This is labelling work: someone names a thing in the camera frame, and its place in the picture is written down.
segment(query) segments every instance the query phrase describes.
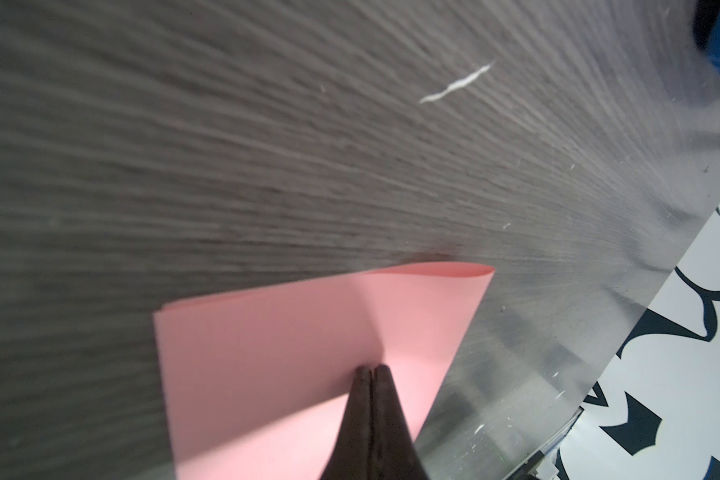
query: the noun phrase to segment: white speck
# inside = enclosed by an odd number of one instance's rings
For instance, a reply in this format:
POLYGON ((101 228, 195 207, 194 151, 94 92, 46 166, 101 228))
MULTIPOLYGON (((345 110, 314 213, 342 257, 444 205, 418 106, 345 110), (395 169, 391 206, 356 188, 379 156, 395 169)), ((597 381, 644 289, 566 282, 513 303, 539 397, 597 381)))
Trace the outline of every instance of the white speck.
POLYGON ((422 100, 419 100, 418 102, 420 104, 423 104, 423 103, 427 103, 428 101, 437 101, 437 100, 440 100, 445 95, 451 93, 451 91, 459 90, 460 88, 466 87, 470 83, 477 80, 480 75, 482 75, 483 73, 490 70, 490 68, 494 66, 494 63, 495 62, 491 62, 487 65, 483 65, 482 67, 478 68, 476 71, 470 73, 466 77, 460 78, 456 82, 451 83, 449 86, 446 87, 445 90, 441 91, 440 93, 427 95, 426 97, 424 97, 422 100))

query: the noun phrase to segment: folded pink paper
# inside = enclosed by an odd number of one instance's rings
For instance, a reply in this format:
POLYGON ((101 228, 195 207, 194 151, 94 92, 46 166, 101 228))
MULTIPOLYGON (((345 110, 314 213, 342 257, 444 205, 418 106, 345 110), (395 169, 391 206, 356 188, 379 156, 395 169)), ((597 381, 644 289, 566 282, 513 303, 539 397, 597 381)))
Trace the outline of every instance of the folded pink paper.
POLYGON ((409 264, 155 313, 179 480, 316 480, 360 365, 392 369, 416 438, 494 269, 409 264))

